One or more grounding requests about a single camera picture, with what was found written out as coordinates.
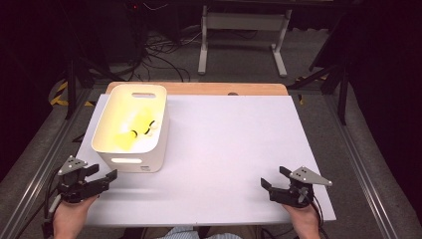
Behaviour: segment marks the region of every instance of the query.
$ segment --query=bin handle cutout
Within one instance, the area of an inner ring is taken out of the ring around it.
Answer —
[[[156,98],[156,95],[154,93],[132,93],[131,95],[134,98],[146,98],[146,99]]]
[[[121,158],[121,157],[117,157],[117,158],[112,158],[111,161],[115,162],[115,163],[142,163],[142,160],[140,158]]]

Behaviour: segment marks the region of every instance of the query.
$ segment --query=white tabletop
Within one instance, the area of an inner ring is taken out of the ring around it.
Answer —
[[[104,177],[109,167],[91,147],[108,95],[101,95],[77,158]],[[89,211],[88,225],[257,225],[290,222],[269,200],[261,177],[289,187],[284,166],[319,173],[291,97],[168,96],[170,127],[162,168],[122,173]],[[326,189],[314,185],[325,220],[335,220]]]

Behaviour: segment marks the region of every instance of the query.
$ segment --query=gray carpet floor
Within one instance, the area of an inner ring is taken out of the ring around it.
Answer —
[[[318,50],[327,37],[326,31],[290,31],[286,35],[282,48],[288,76],[284,79],[278,76],[275,62],[270,51],[270,44],[277,38],[276,33],[241,32],[251,39],[245,39],[231,32],[216,32],[209,40],[207,73],[197,74],[200,43],[199,39],[187,38],[190,41],[182,48],[170,54],[161,53],[157,56],[171,62],[177,68],[185,69],[191,82],[229,82],[229,83],[281,83],[292,84],[297,77],[309,76],[308,67],[314,60]],[[166,67],[165,62],[151,57],[149,65]],[[116,71],[124,68],[113,65]],[[186,72],[181,72],[184,81],[188,80]],[[154,69],[140,66],[135,70],[131,81],[180,81],[178,74],[172,69]],[[96,101],[106,90],[107,79],[97,80],[94,88],[89,90],[89,101]],[[365,123],[354,97],[352,87],[348,92],[346,104],[346,122],[342,130],[349,133],[355,149],[374,185],[377,197],[382,202],[383,210],[394,233],[385,235],[380,229],[376,211],[368,202],[370,197],[362,187],[362,181],[353,167],[349,148],[341,136],[341,130],[336,124],[337,118],[330,112],[329,102],[337,101],[337,93],[332,96],[322,96],[317,90],[318,83],[312,83],[301,91],[290,91],[301,122],[304,126],[310,146],[316,158],[321,174],[334,182],[328,190],[337,220],[326,222],[324,230],[330,238],[422,238],[422,229],[415,212],[405,195],[392,177],[382,155],[377,148]],[[298,100],[298,93],[303,94],[303,103]],[[44,190],[26,192],[31,186],[41,161],[51,152],[51,145],[57,138],[63,143],[55,158],[55,167],[61,165],[69,155],[76,155],[80,144],[73,139],[83,134],[88,126],[94,107],[82,107],[77,118],[70,125],[69,133],[59,135],[61,126],[66,123],[67,108],[54,106],[37,135],[28,145],[9,174],[0,184],[0,232],[7,230],[15,209],[22,204],[20,199],[25,193],[39,194],[29,205],[25,216],[33,214],[36,207],[43,201]],[[42,213],[36,215],[21,238],[42,238]],[[275,235],[291,228],[289,224],[265,225],[265,228]],[[87,227],[79,238],[110,238],[116,239],[123,233],[123,228]],[[291,232],[279,238],[293,238]]]

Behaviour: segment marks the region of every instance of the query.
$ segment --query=tripod leg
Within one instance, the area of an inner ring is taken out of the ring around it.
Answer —
[[[313,82],[313,81],[315,81],[315,80],[317,80],[317,79],[319,79],[319,78],[321,78],[321,77],[325,76],[326,74],[331,73],[331,72],[332,72],[333,70],[335,70],[336,68],[337,68],[337,66],[336,66],[336,65],[334,65],[334,66],[330,66],[330,67],[327,67],[327,68],[324,68],[324,69],[319,70],[319,71],[315,72],[314,74],[312,74],[312,75],[310,75],[310,76],[306,77],[306,78],[305,78],[304,80],[302,80],[302,81],[295,82],[295,83],[294,83],[294,84],[292,84],[292,85],[286,86],[286,88],[287,88],[288,90],[297,90],[297,89],[299,89],[299,88],[301,88],[301,87],[304,87],[304,86],[306,86],[307,84],[309,84],[309,83],[311,83],[311,82]]]
[[[116,74],[110,72],[109,70],[103,69],[102,67],[98,66],[96,63],[91,62],[88,59],[79,57],[79,62],[82,64],[83,67],[85,67],[87,70],[88,68],[92,68],[102,74],[103,76],[108,77],[109,79],[115,81],[115,82],[127,82],[127,80],[122,79],[121,77],[117,76]]]
[[[323,95],[332,95],[335,88],[341,82],[343,71],[344,71],[343,68],[338,67],[337,69],[329,73],[325,82],[322,84],[322,86],[320,86],[320,91],[322,92]]]
[[[67,78],[68,78],[68,113],[66,115],[66,120],[68,120],[74,113],[77,107],[77,89],[76,89],[76,78],[75,78],[75,66],[74,61],[69,60],[67,68]]]
[[[340,83],[340,95],[338,99],[337,114],[340,121],[345,125],[345,102],[347,98],[347,87],[348,87],[348,73],[344,72],[343,78]]]

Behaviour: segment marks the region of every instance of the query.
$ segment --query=wooden edge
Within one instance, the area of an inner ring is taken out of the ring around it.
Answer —
[[[161,85],[169,95],[239,95],[239,96],[288,96],[283,84],[249,83],[168,83],[168,82],[112,82],[105,93],[123,84]]]

